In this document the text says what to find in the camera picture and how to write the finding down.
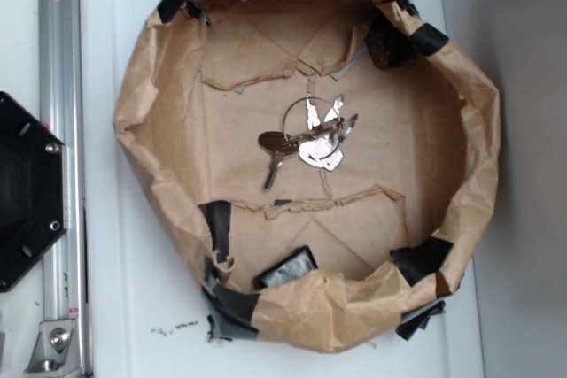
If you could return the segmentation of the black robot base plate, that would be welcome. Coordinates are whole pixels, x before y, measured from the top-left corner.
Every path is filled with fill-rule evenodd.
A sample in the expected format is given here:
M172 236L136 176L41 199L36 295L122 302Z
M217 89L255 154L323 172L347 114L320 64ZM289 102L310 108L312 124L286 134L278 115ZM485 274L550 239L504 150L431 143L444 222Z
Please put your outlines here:
M65 145L1 93L1 291L11 291L66 231Z

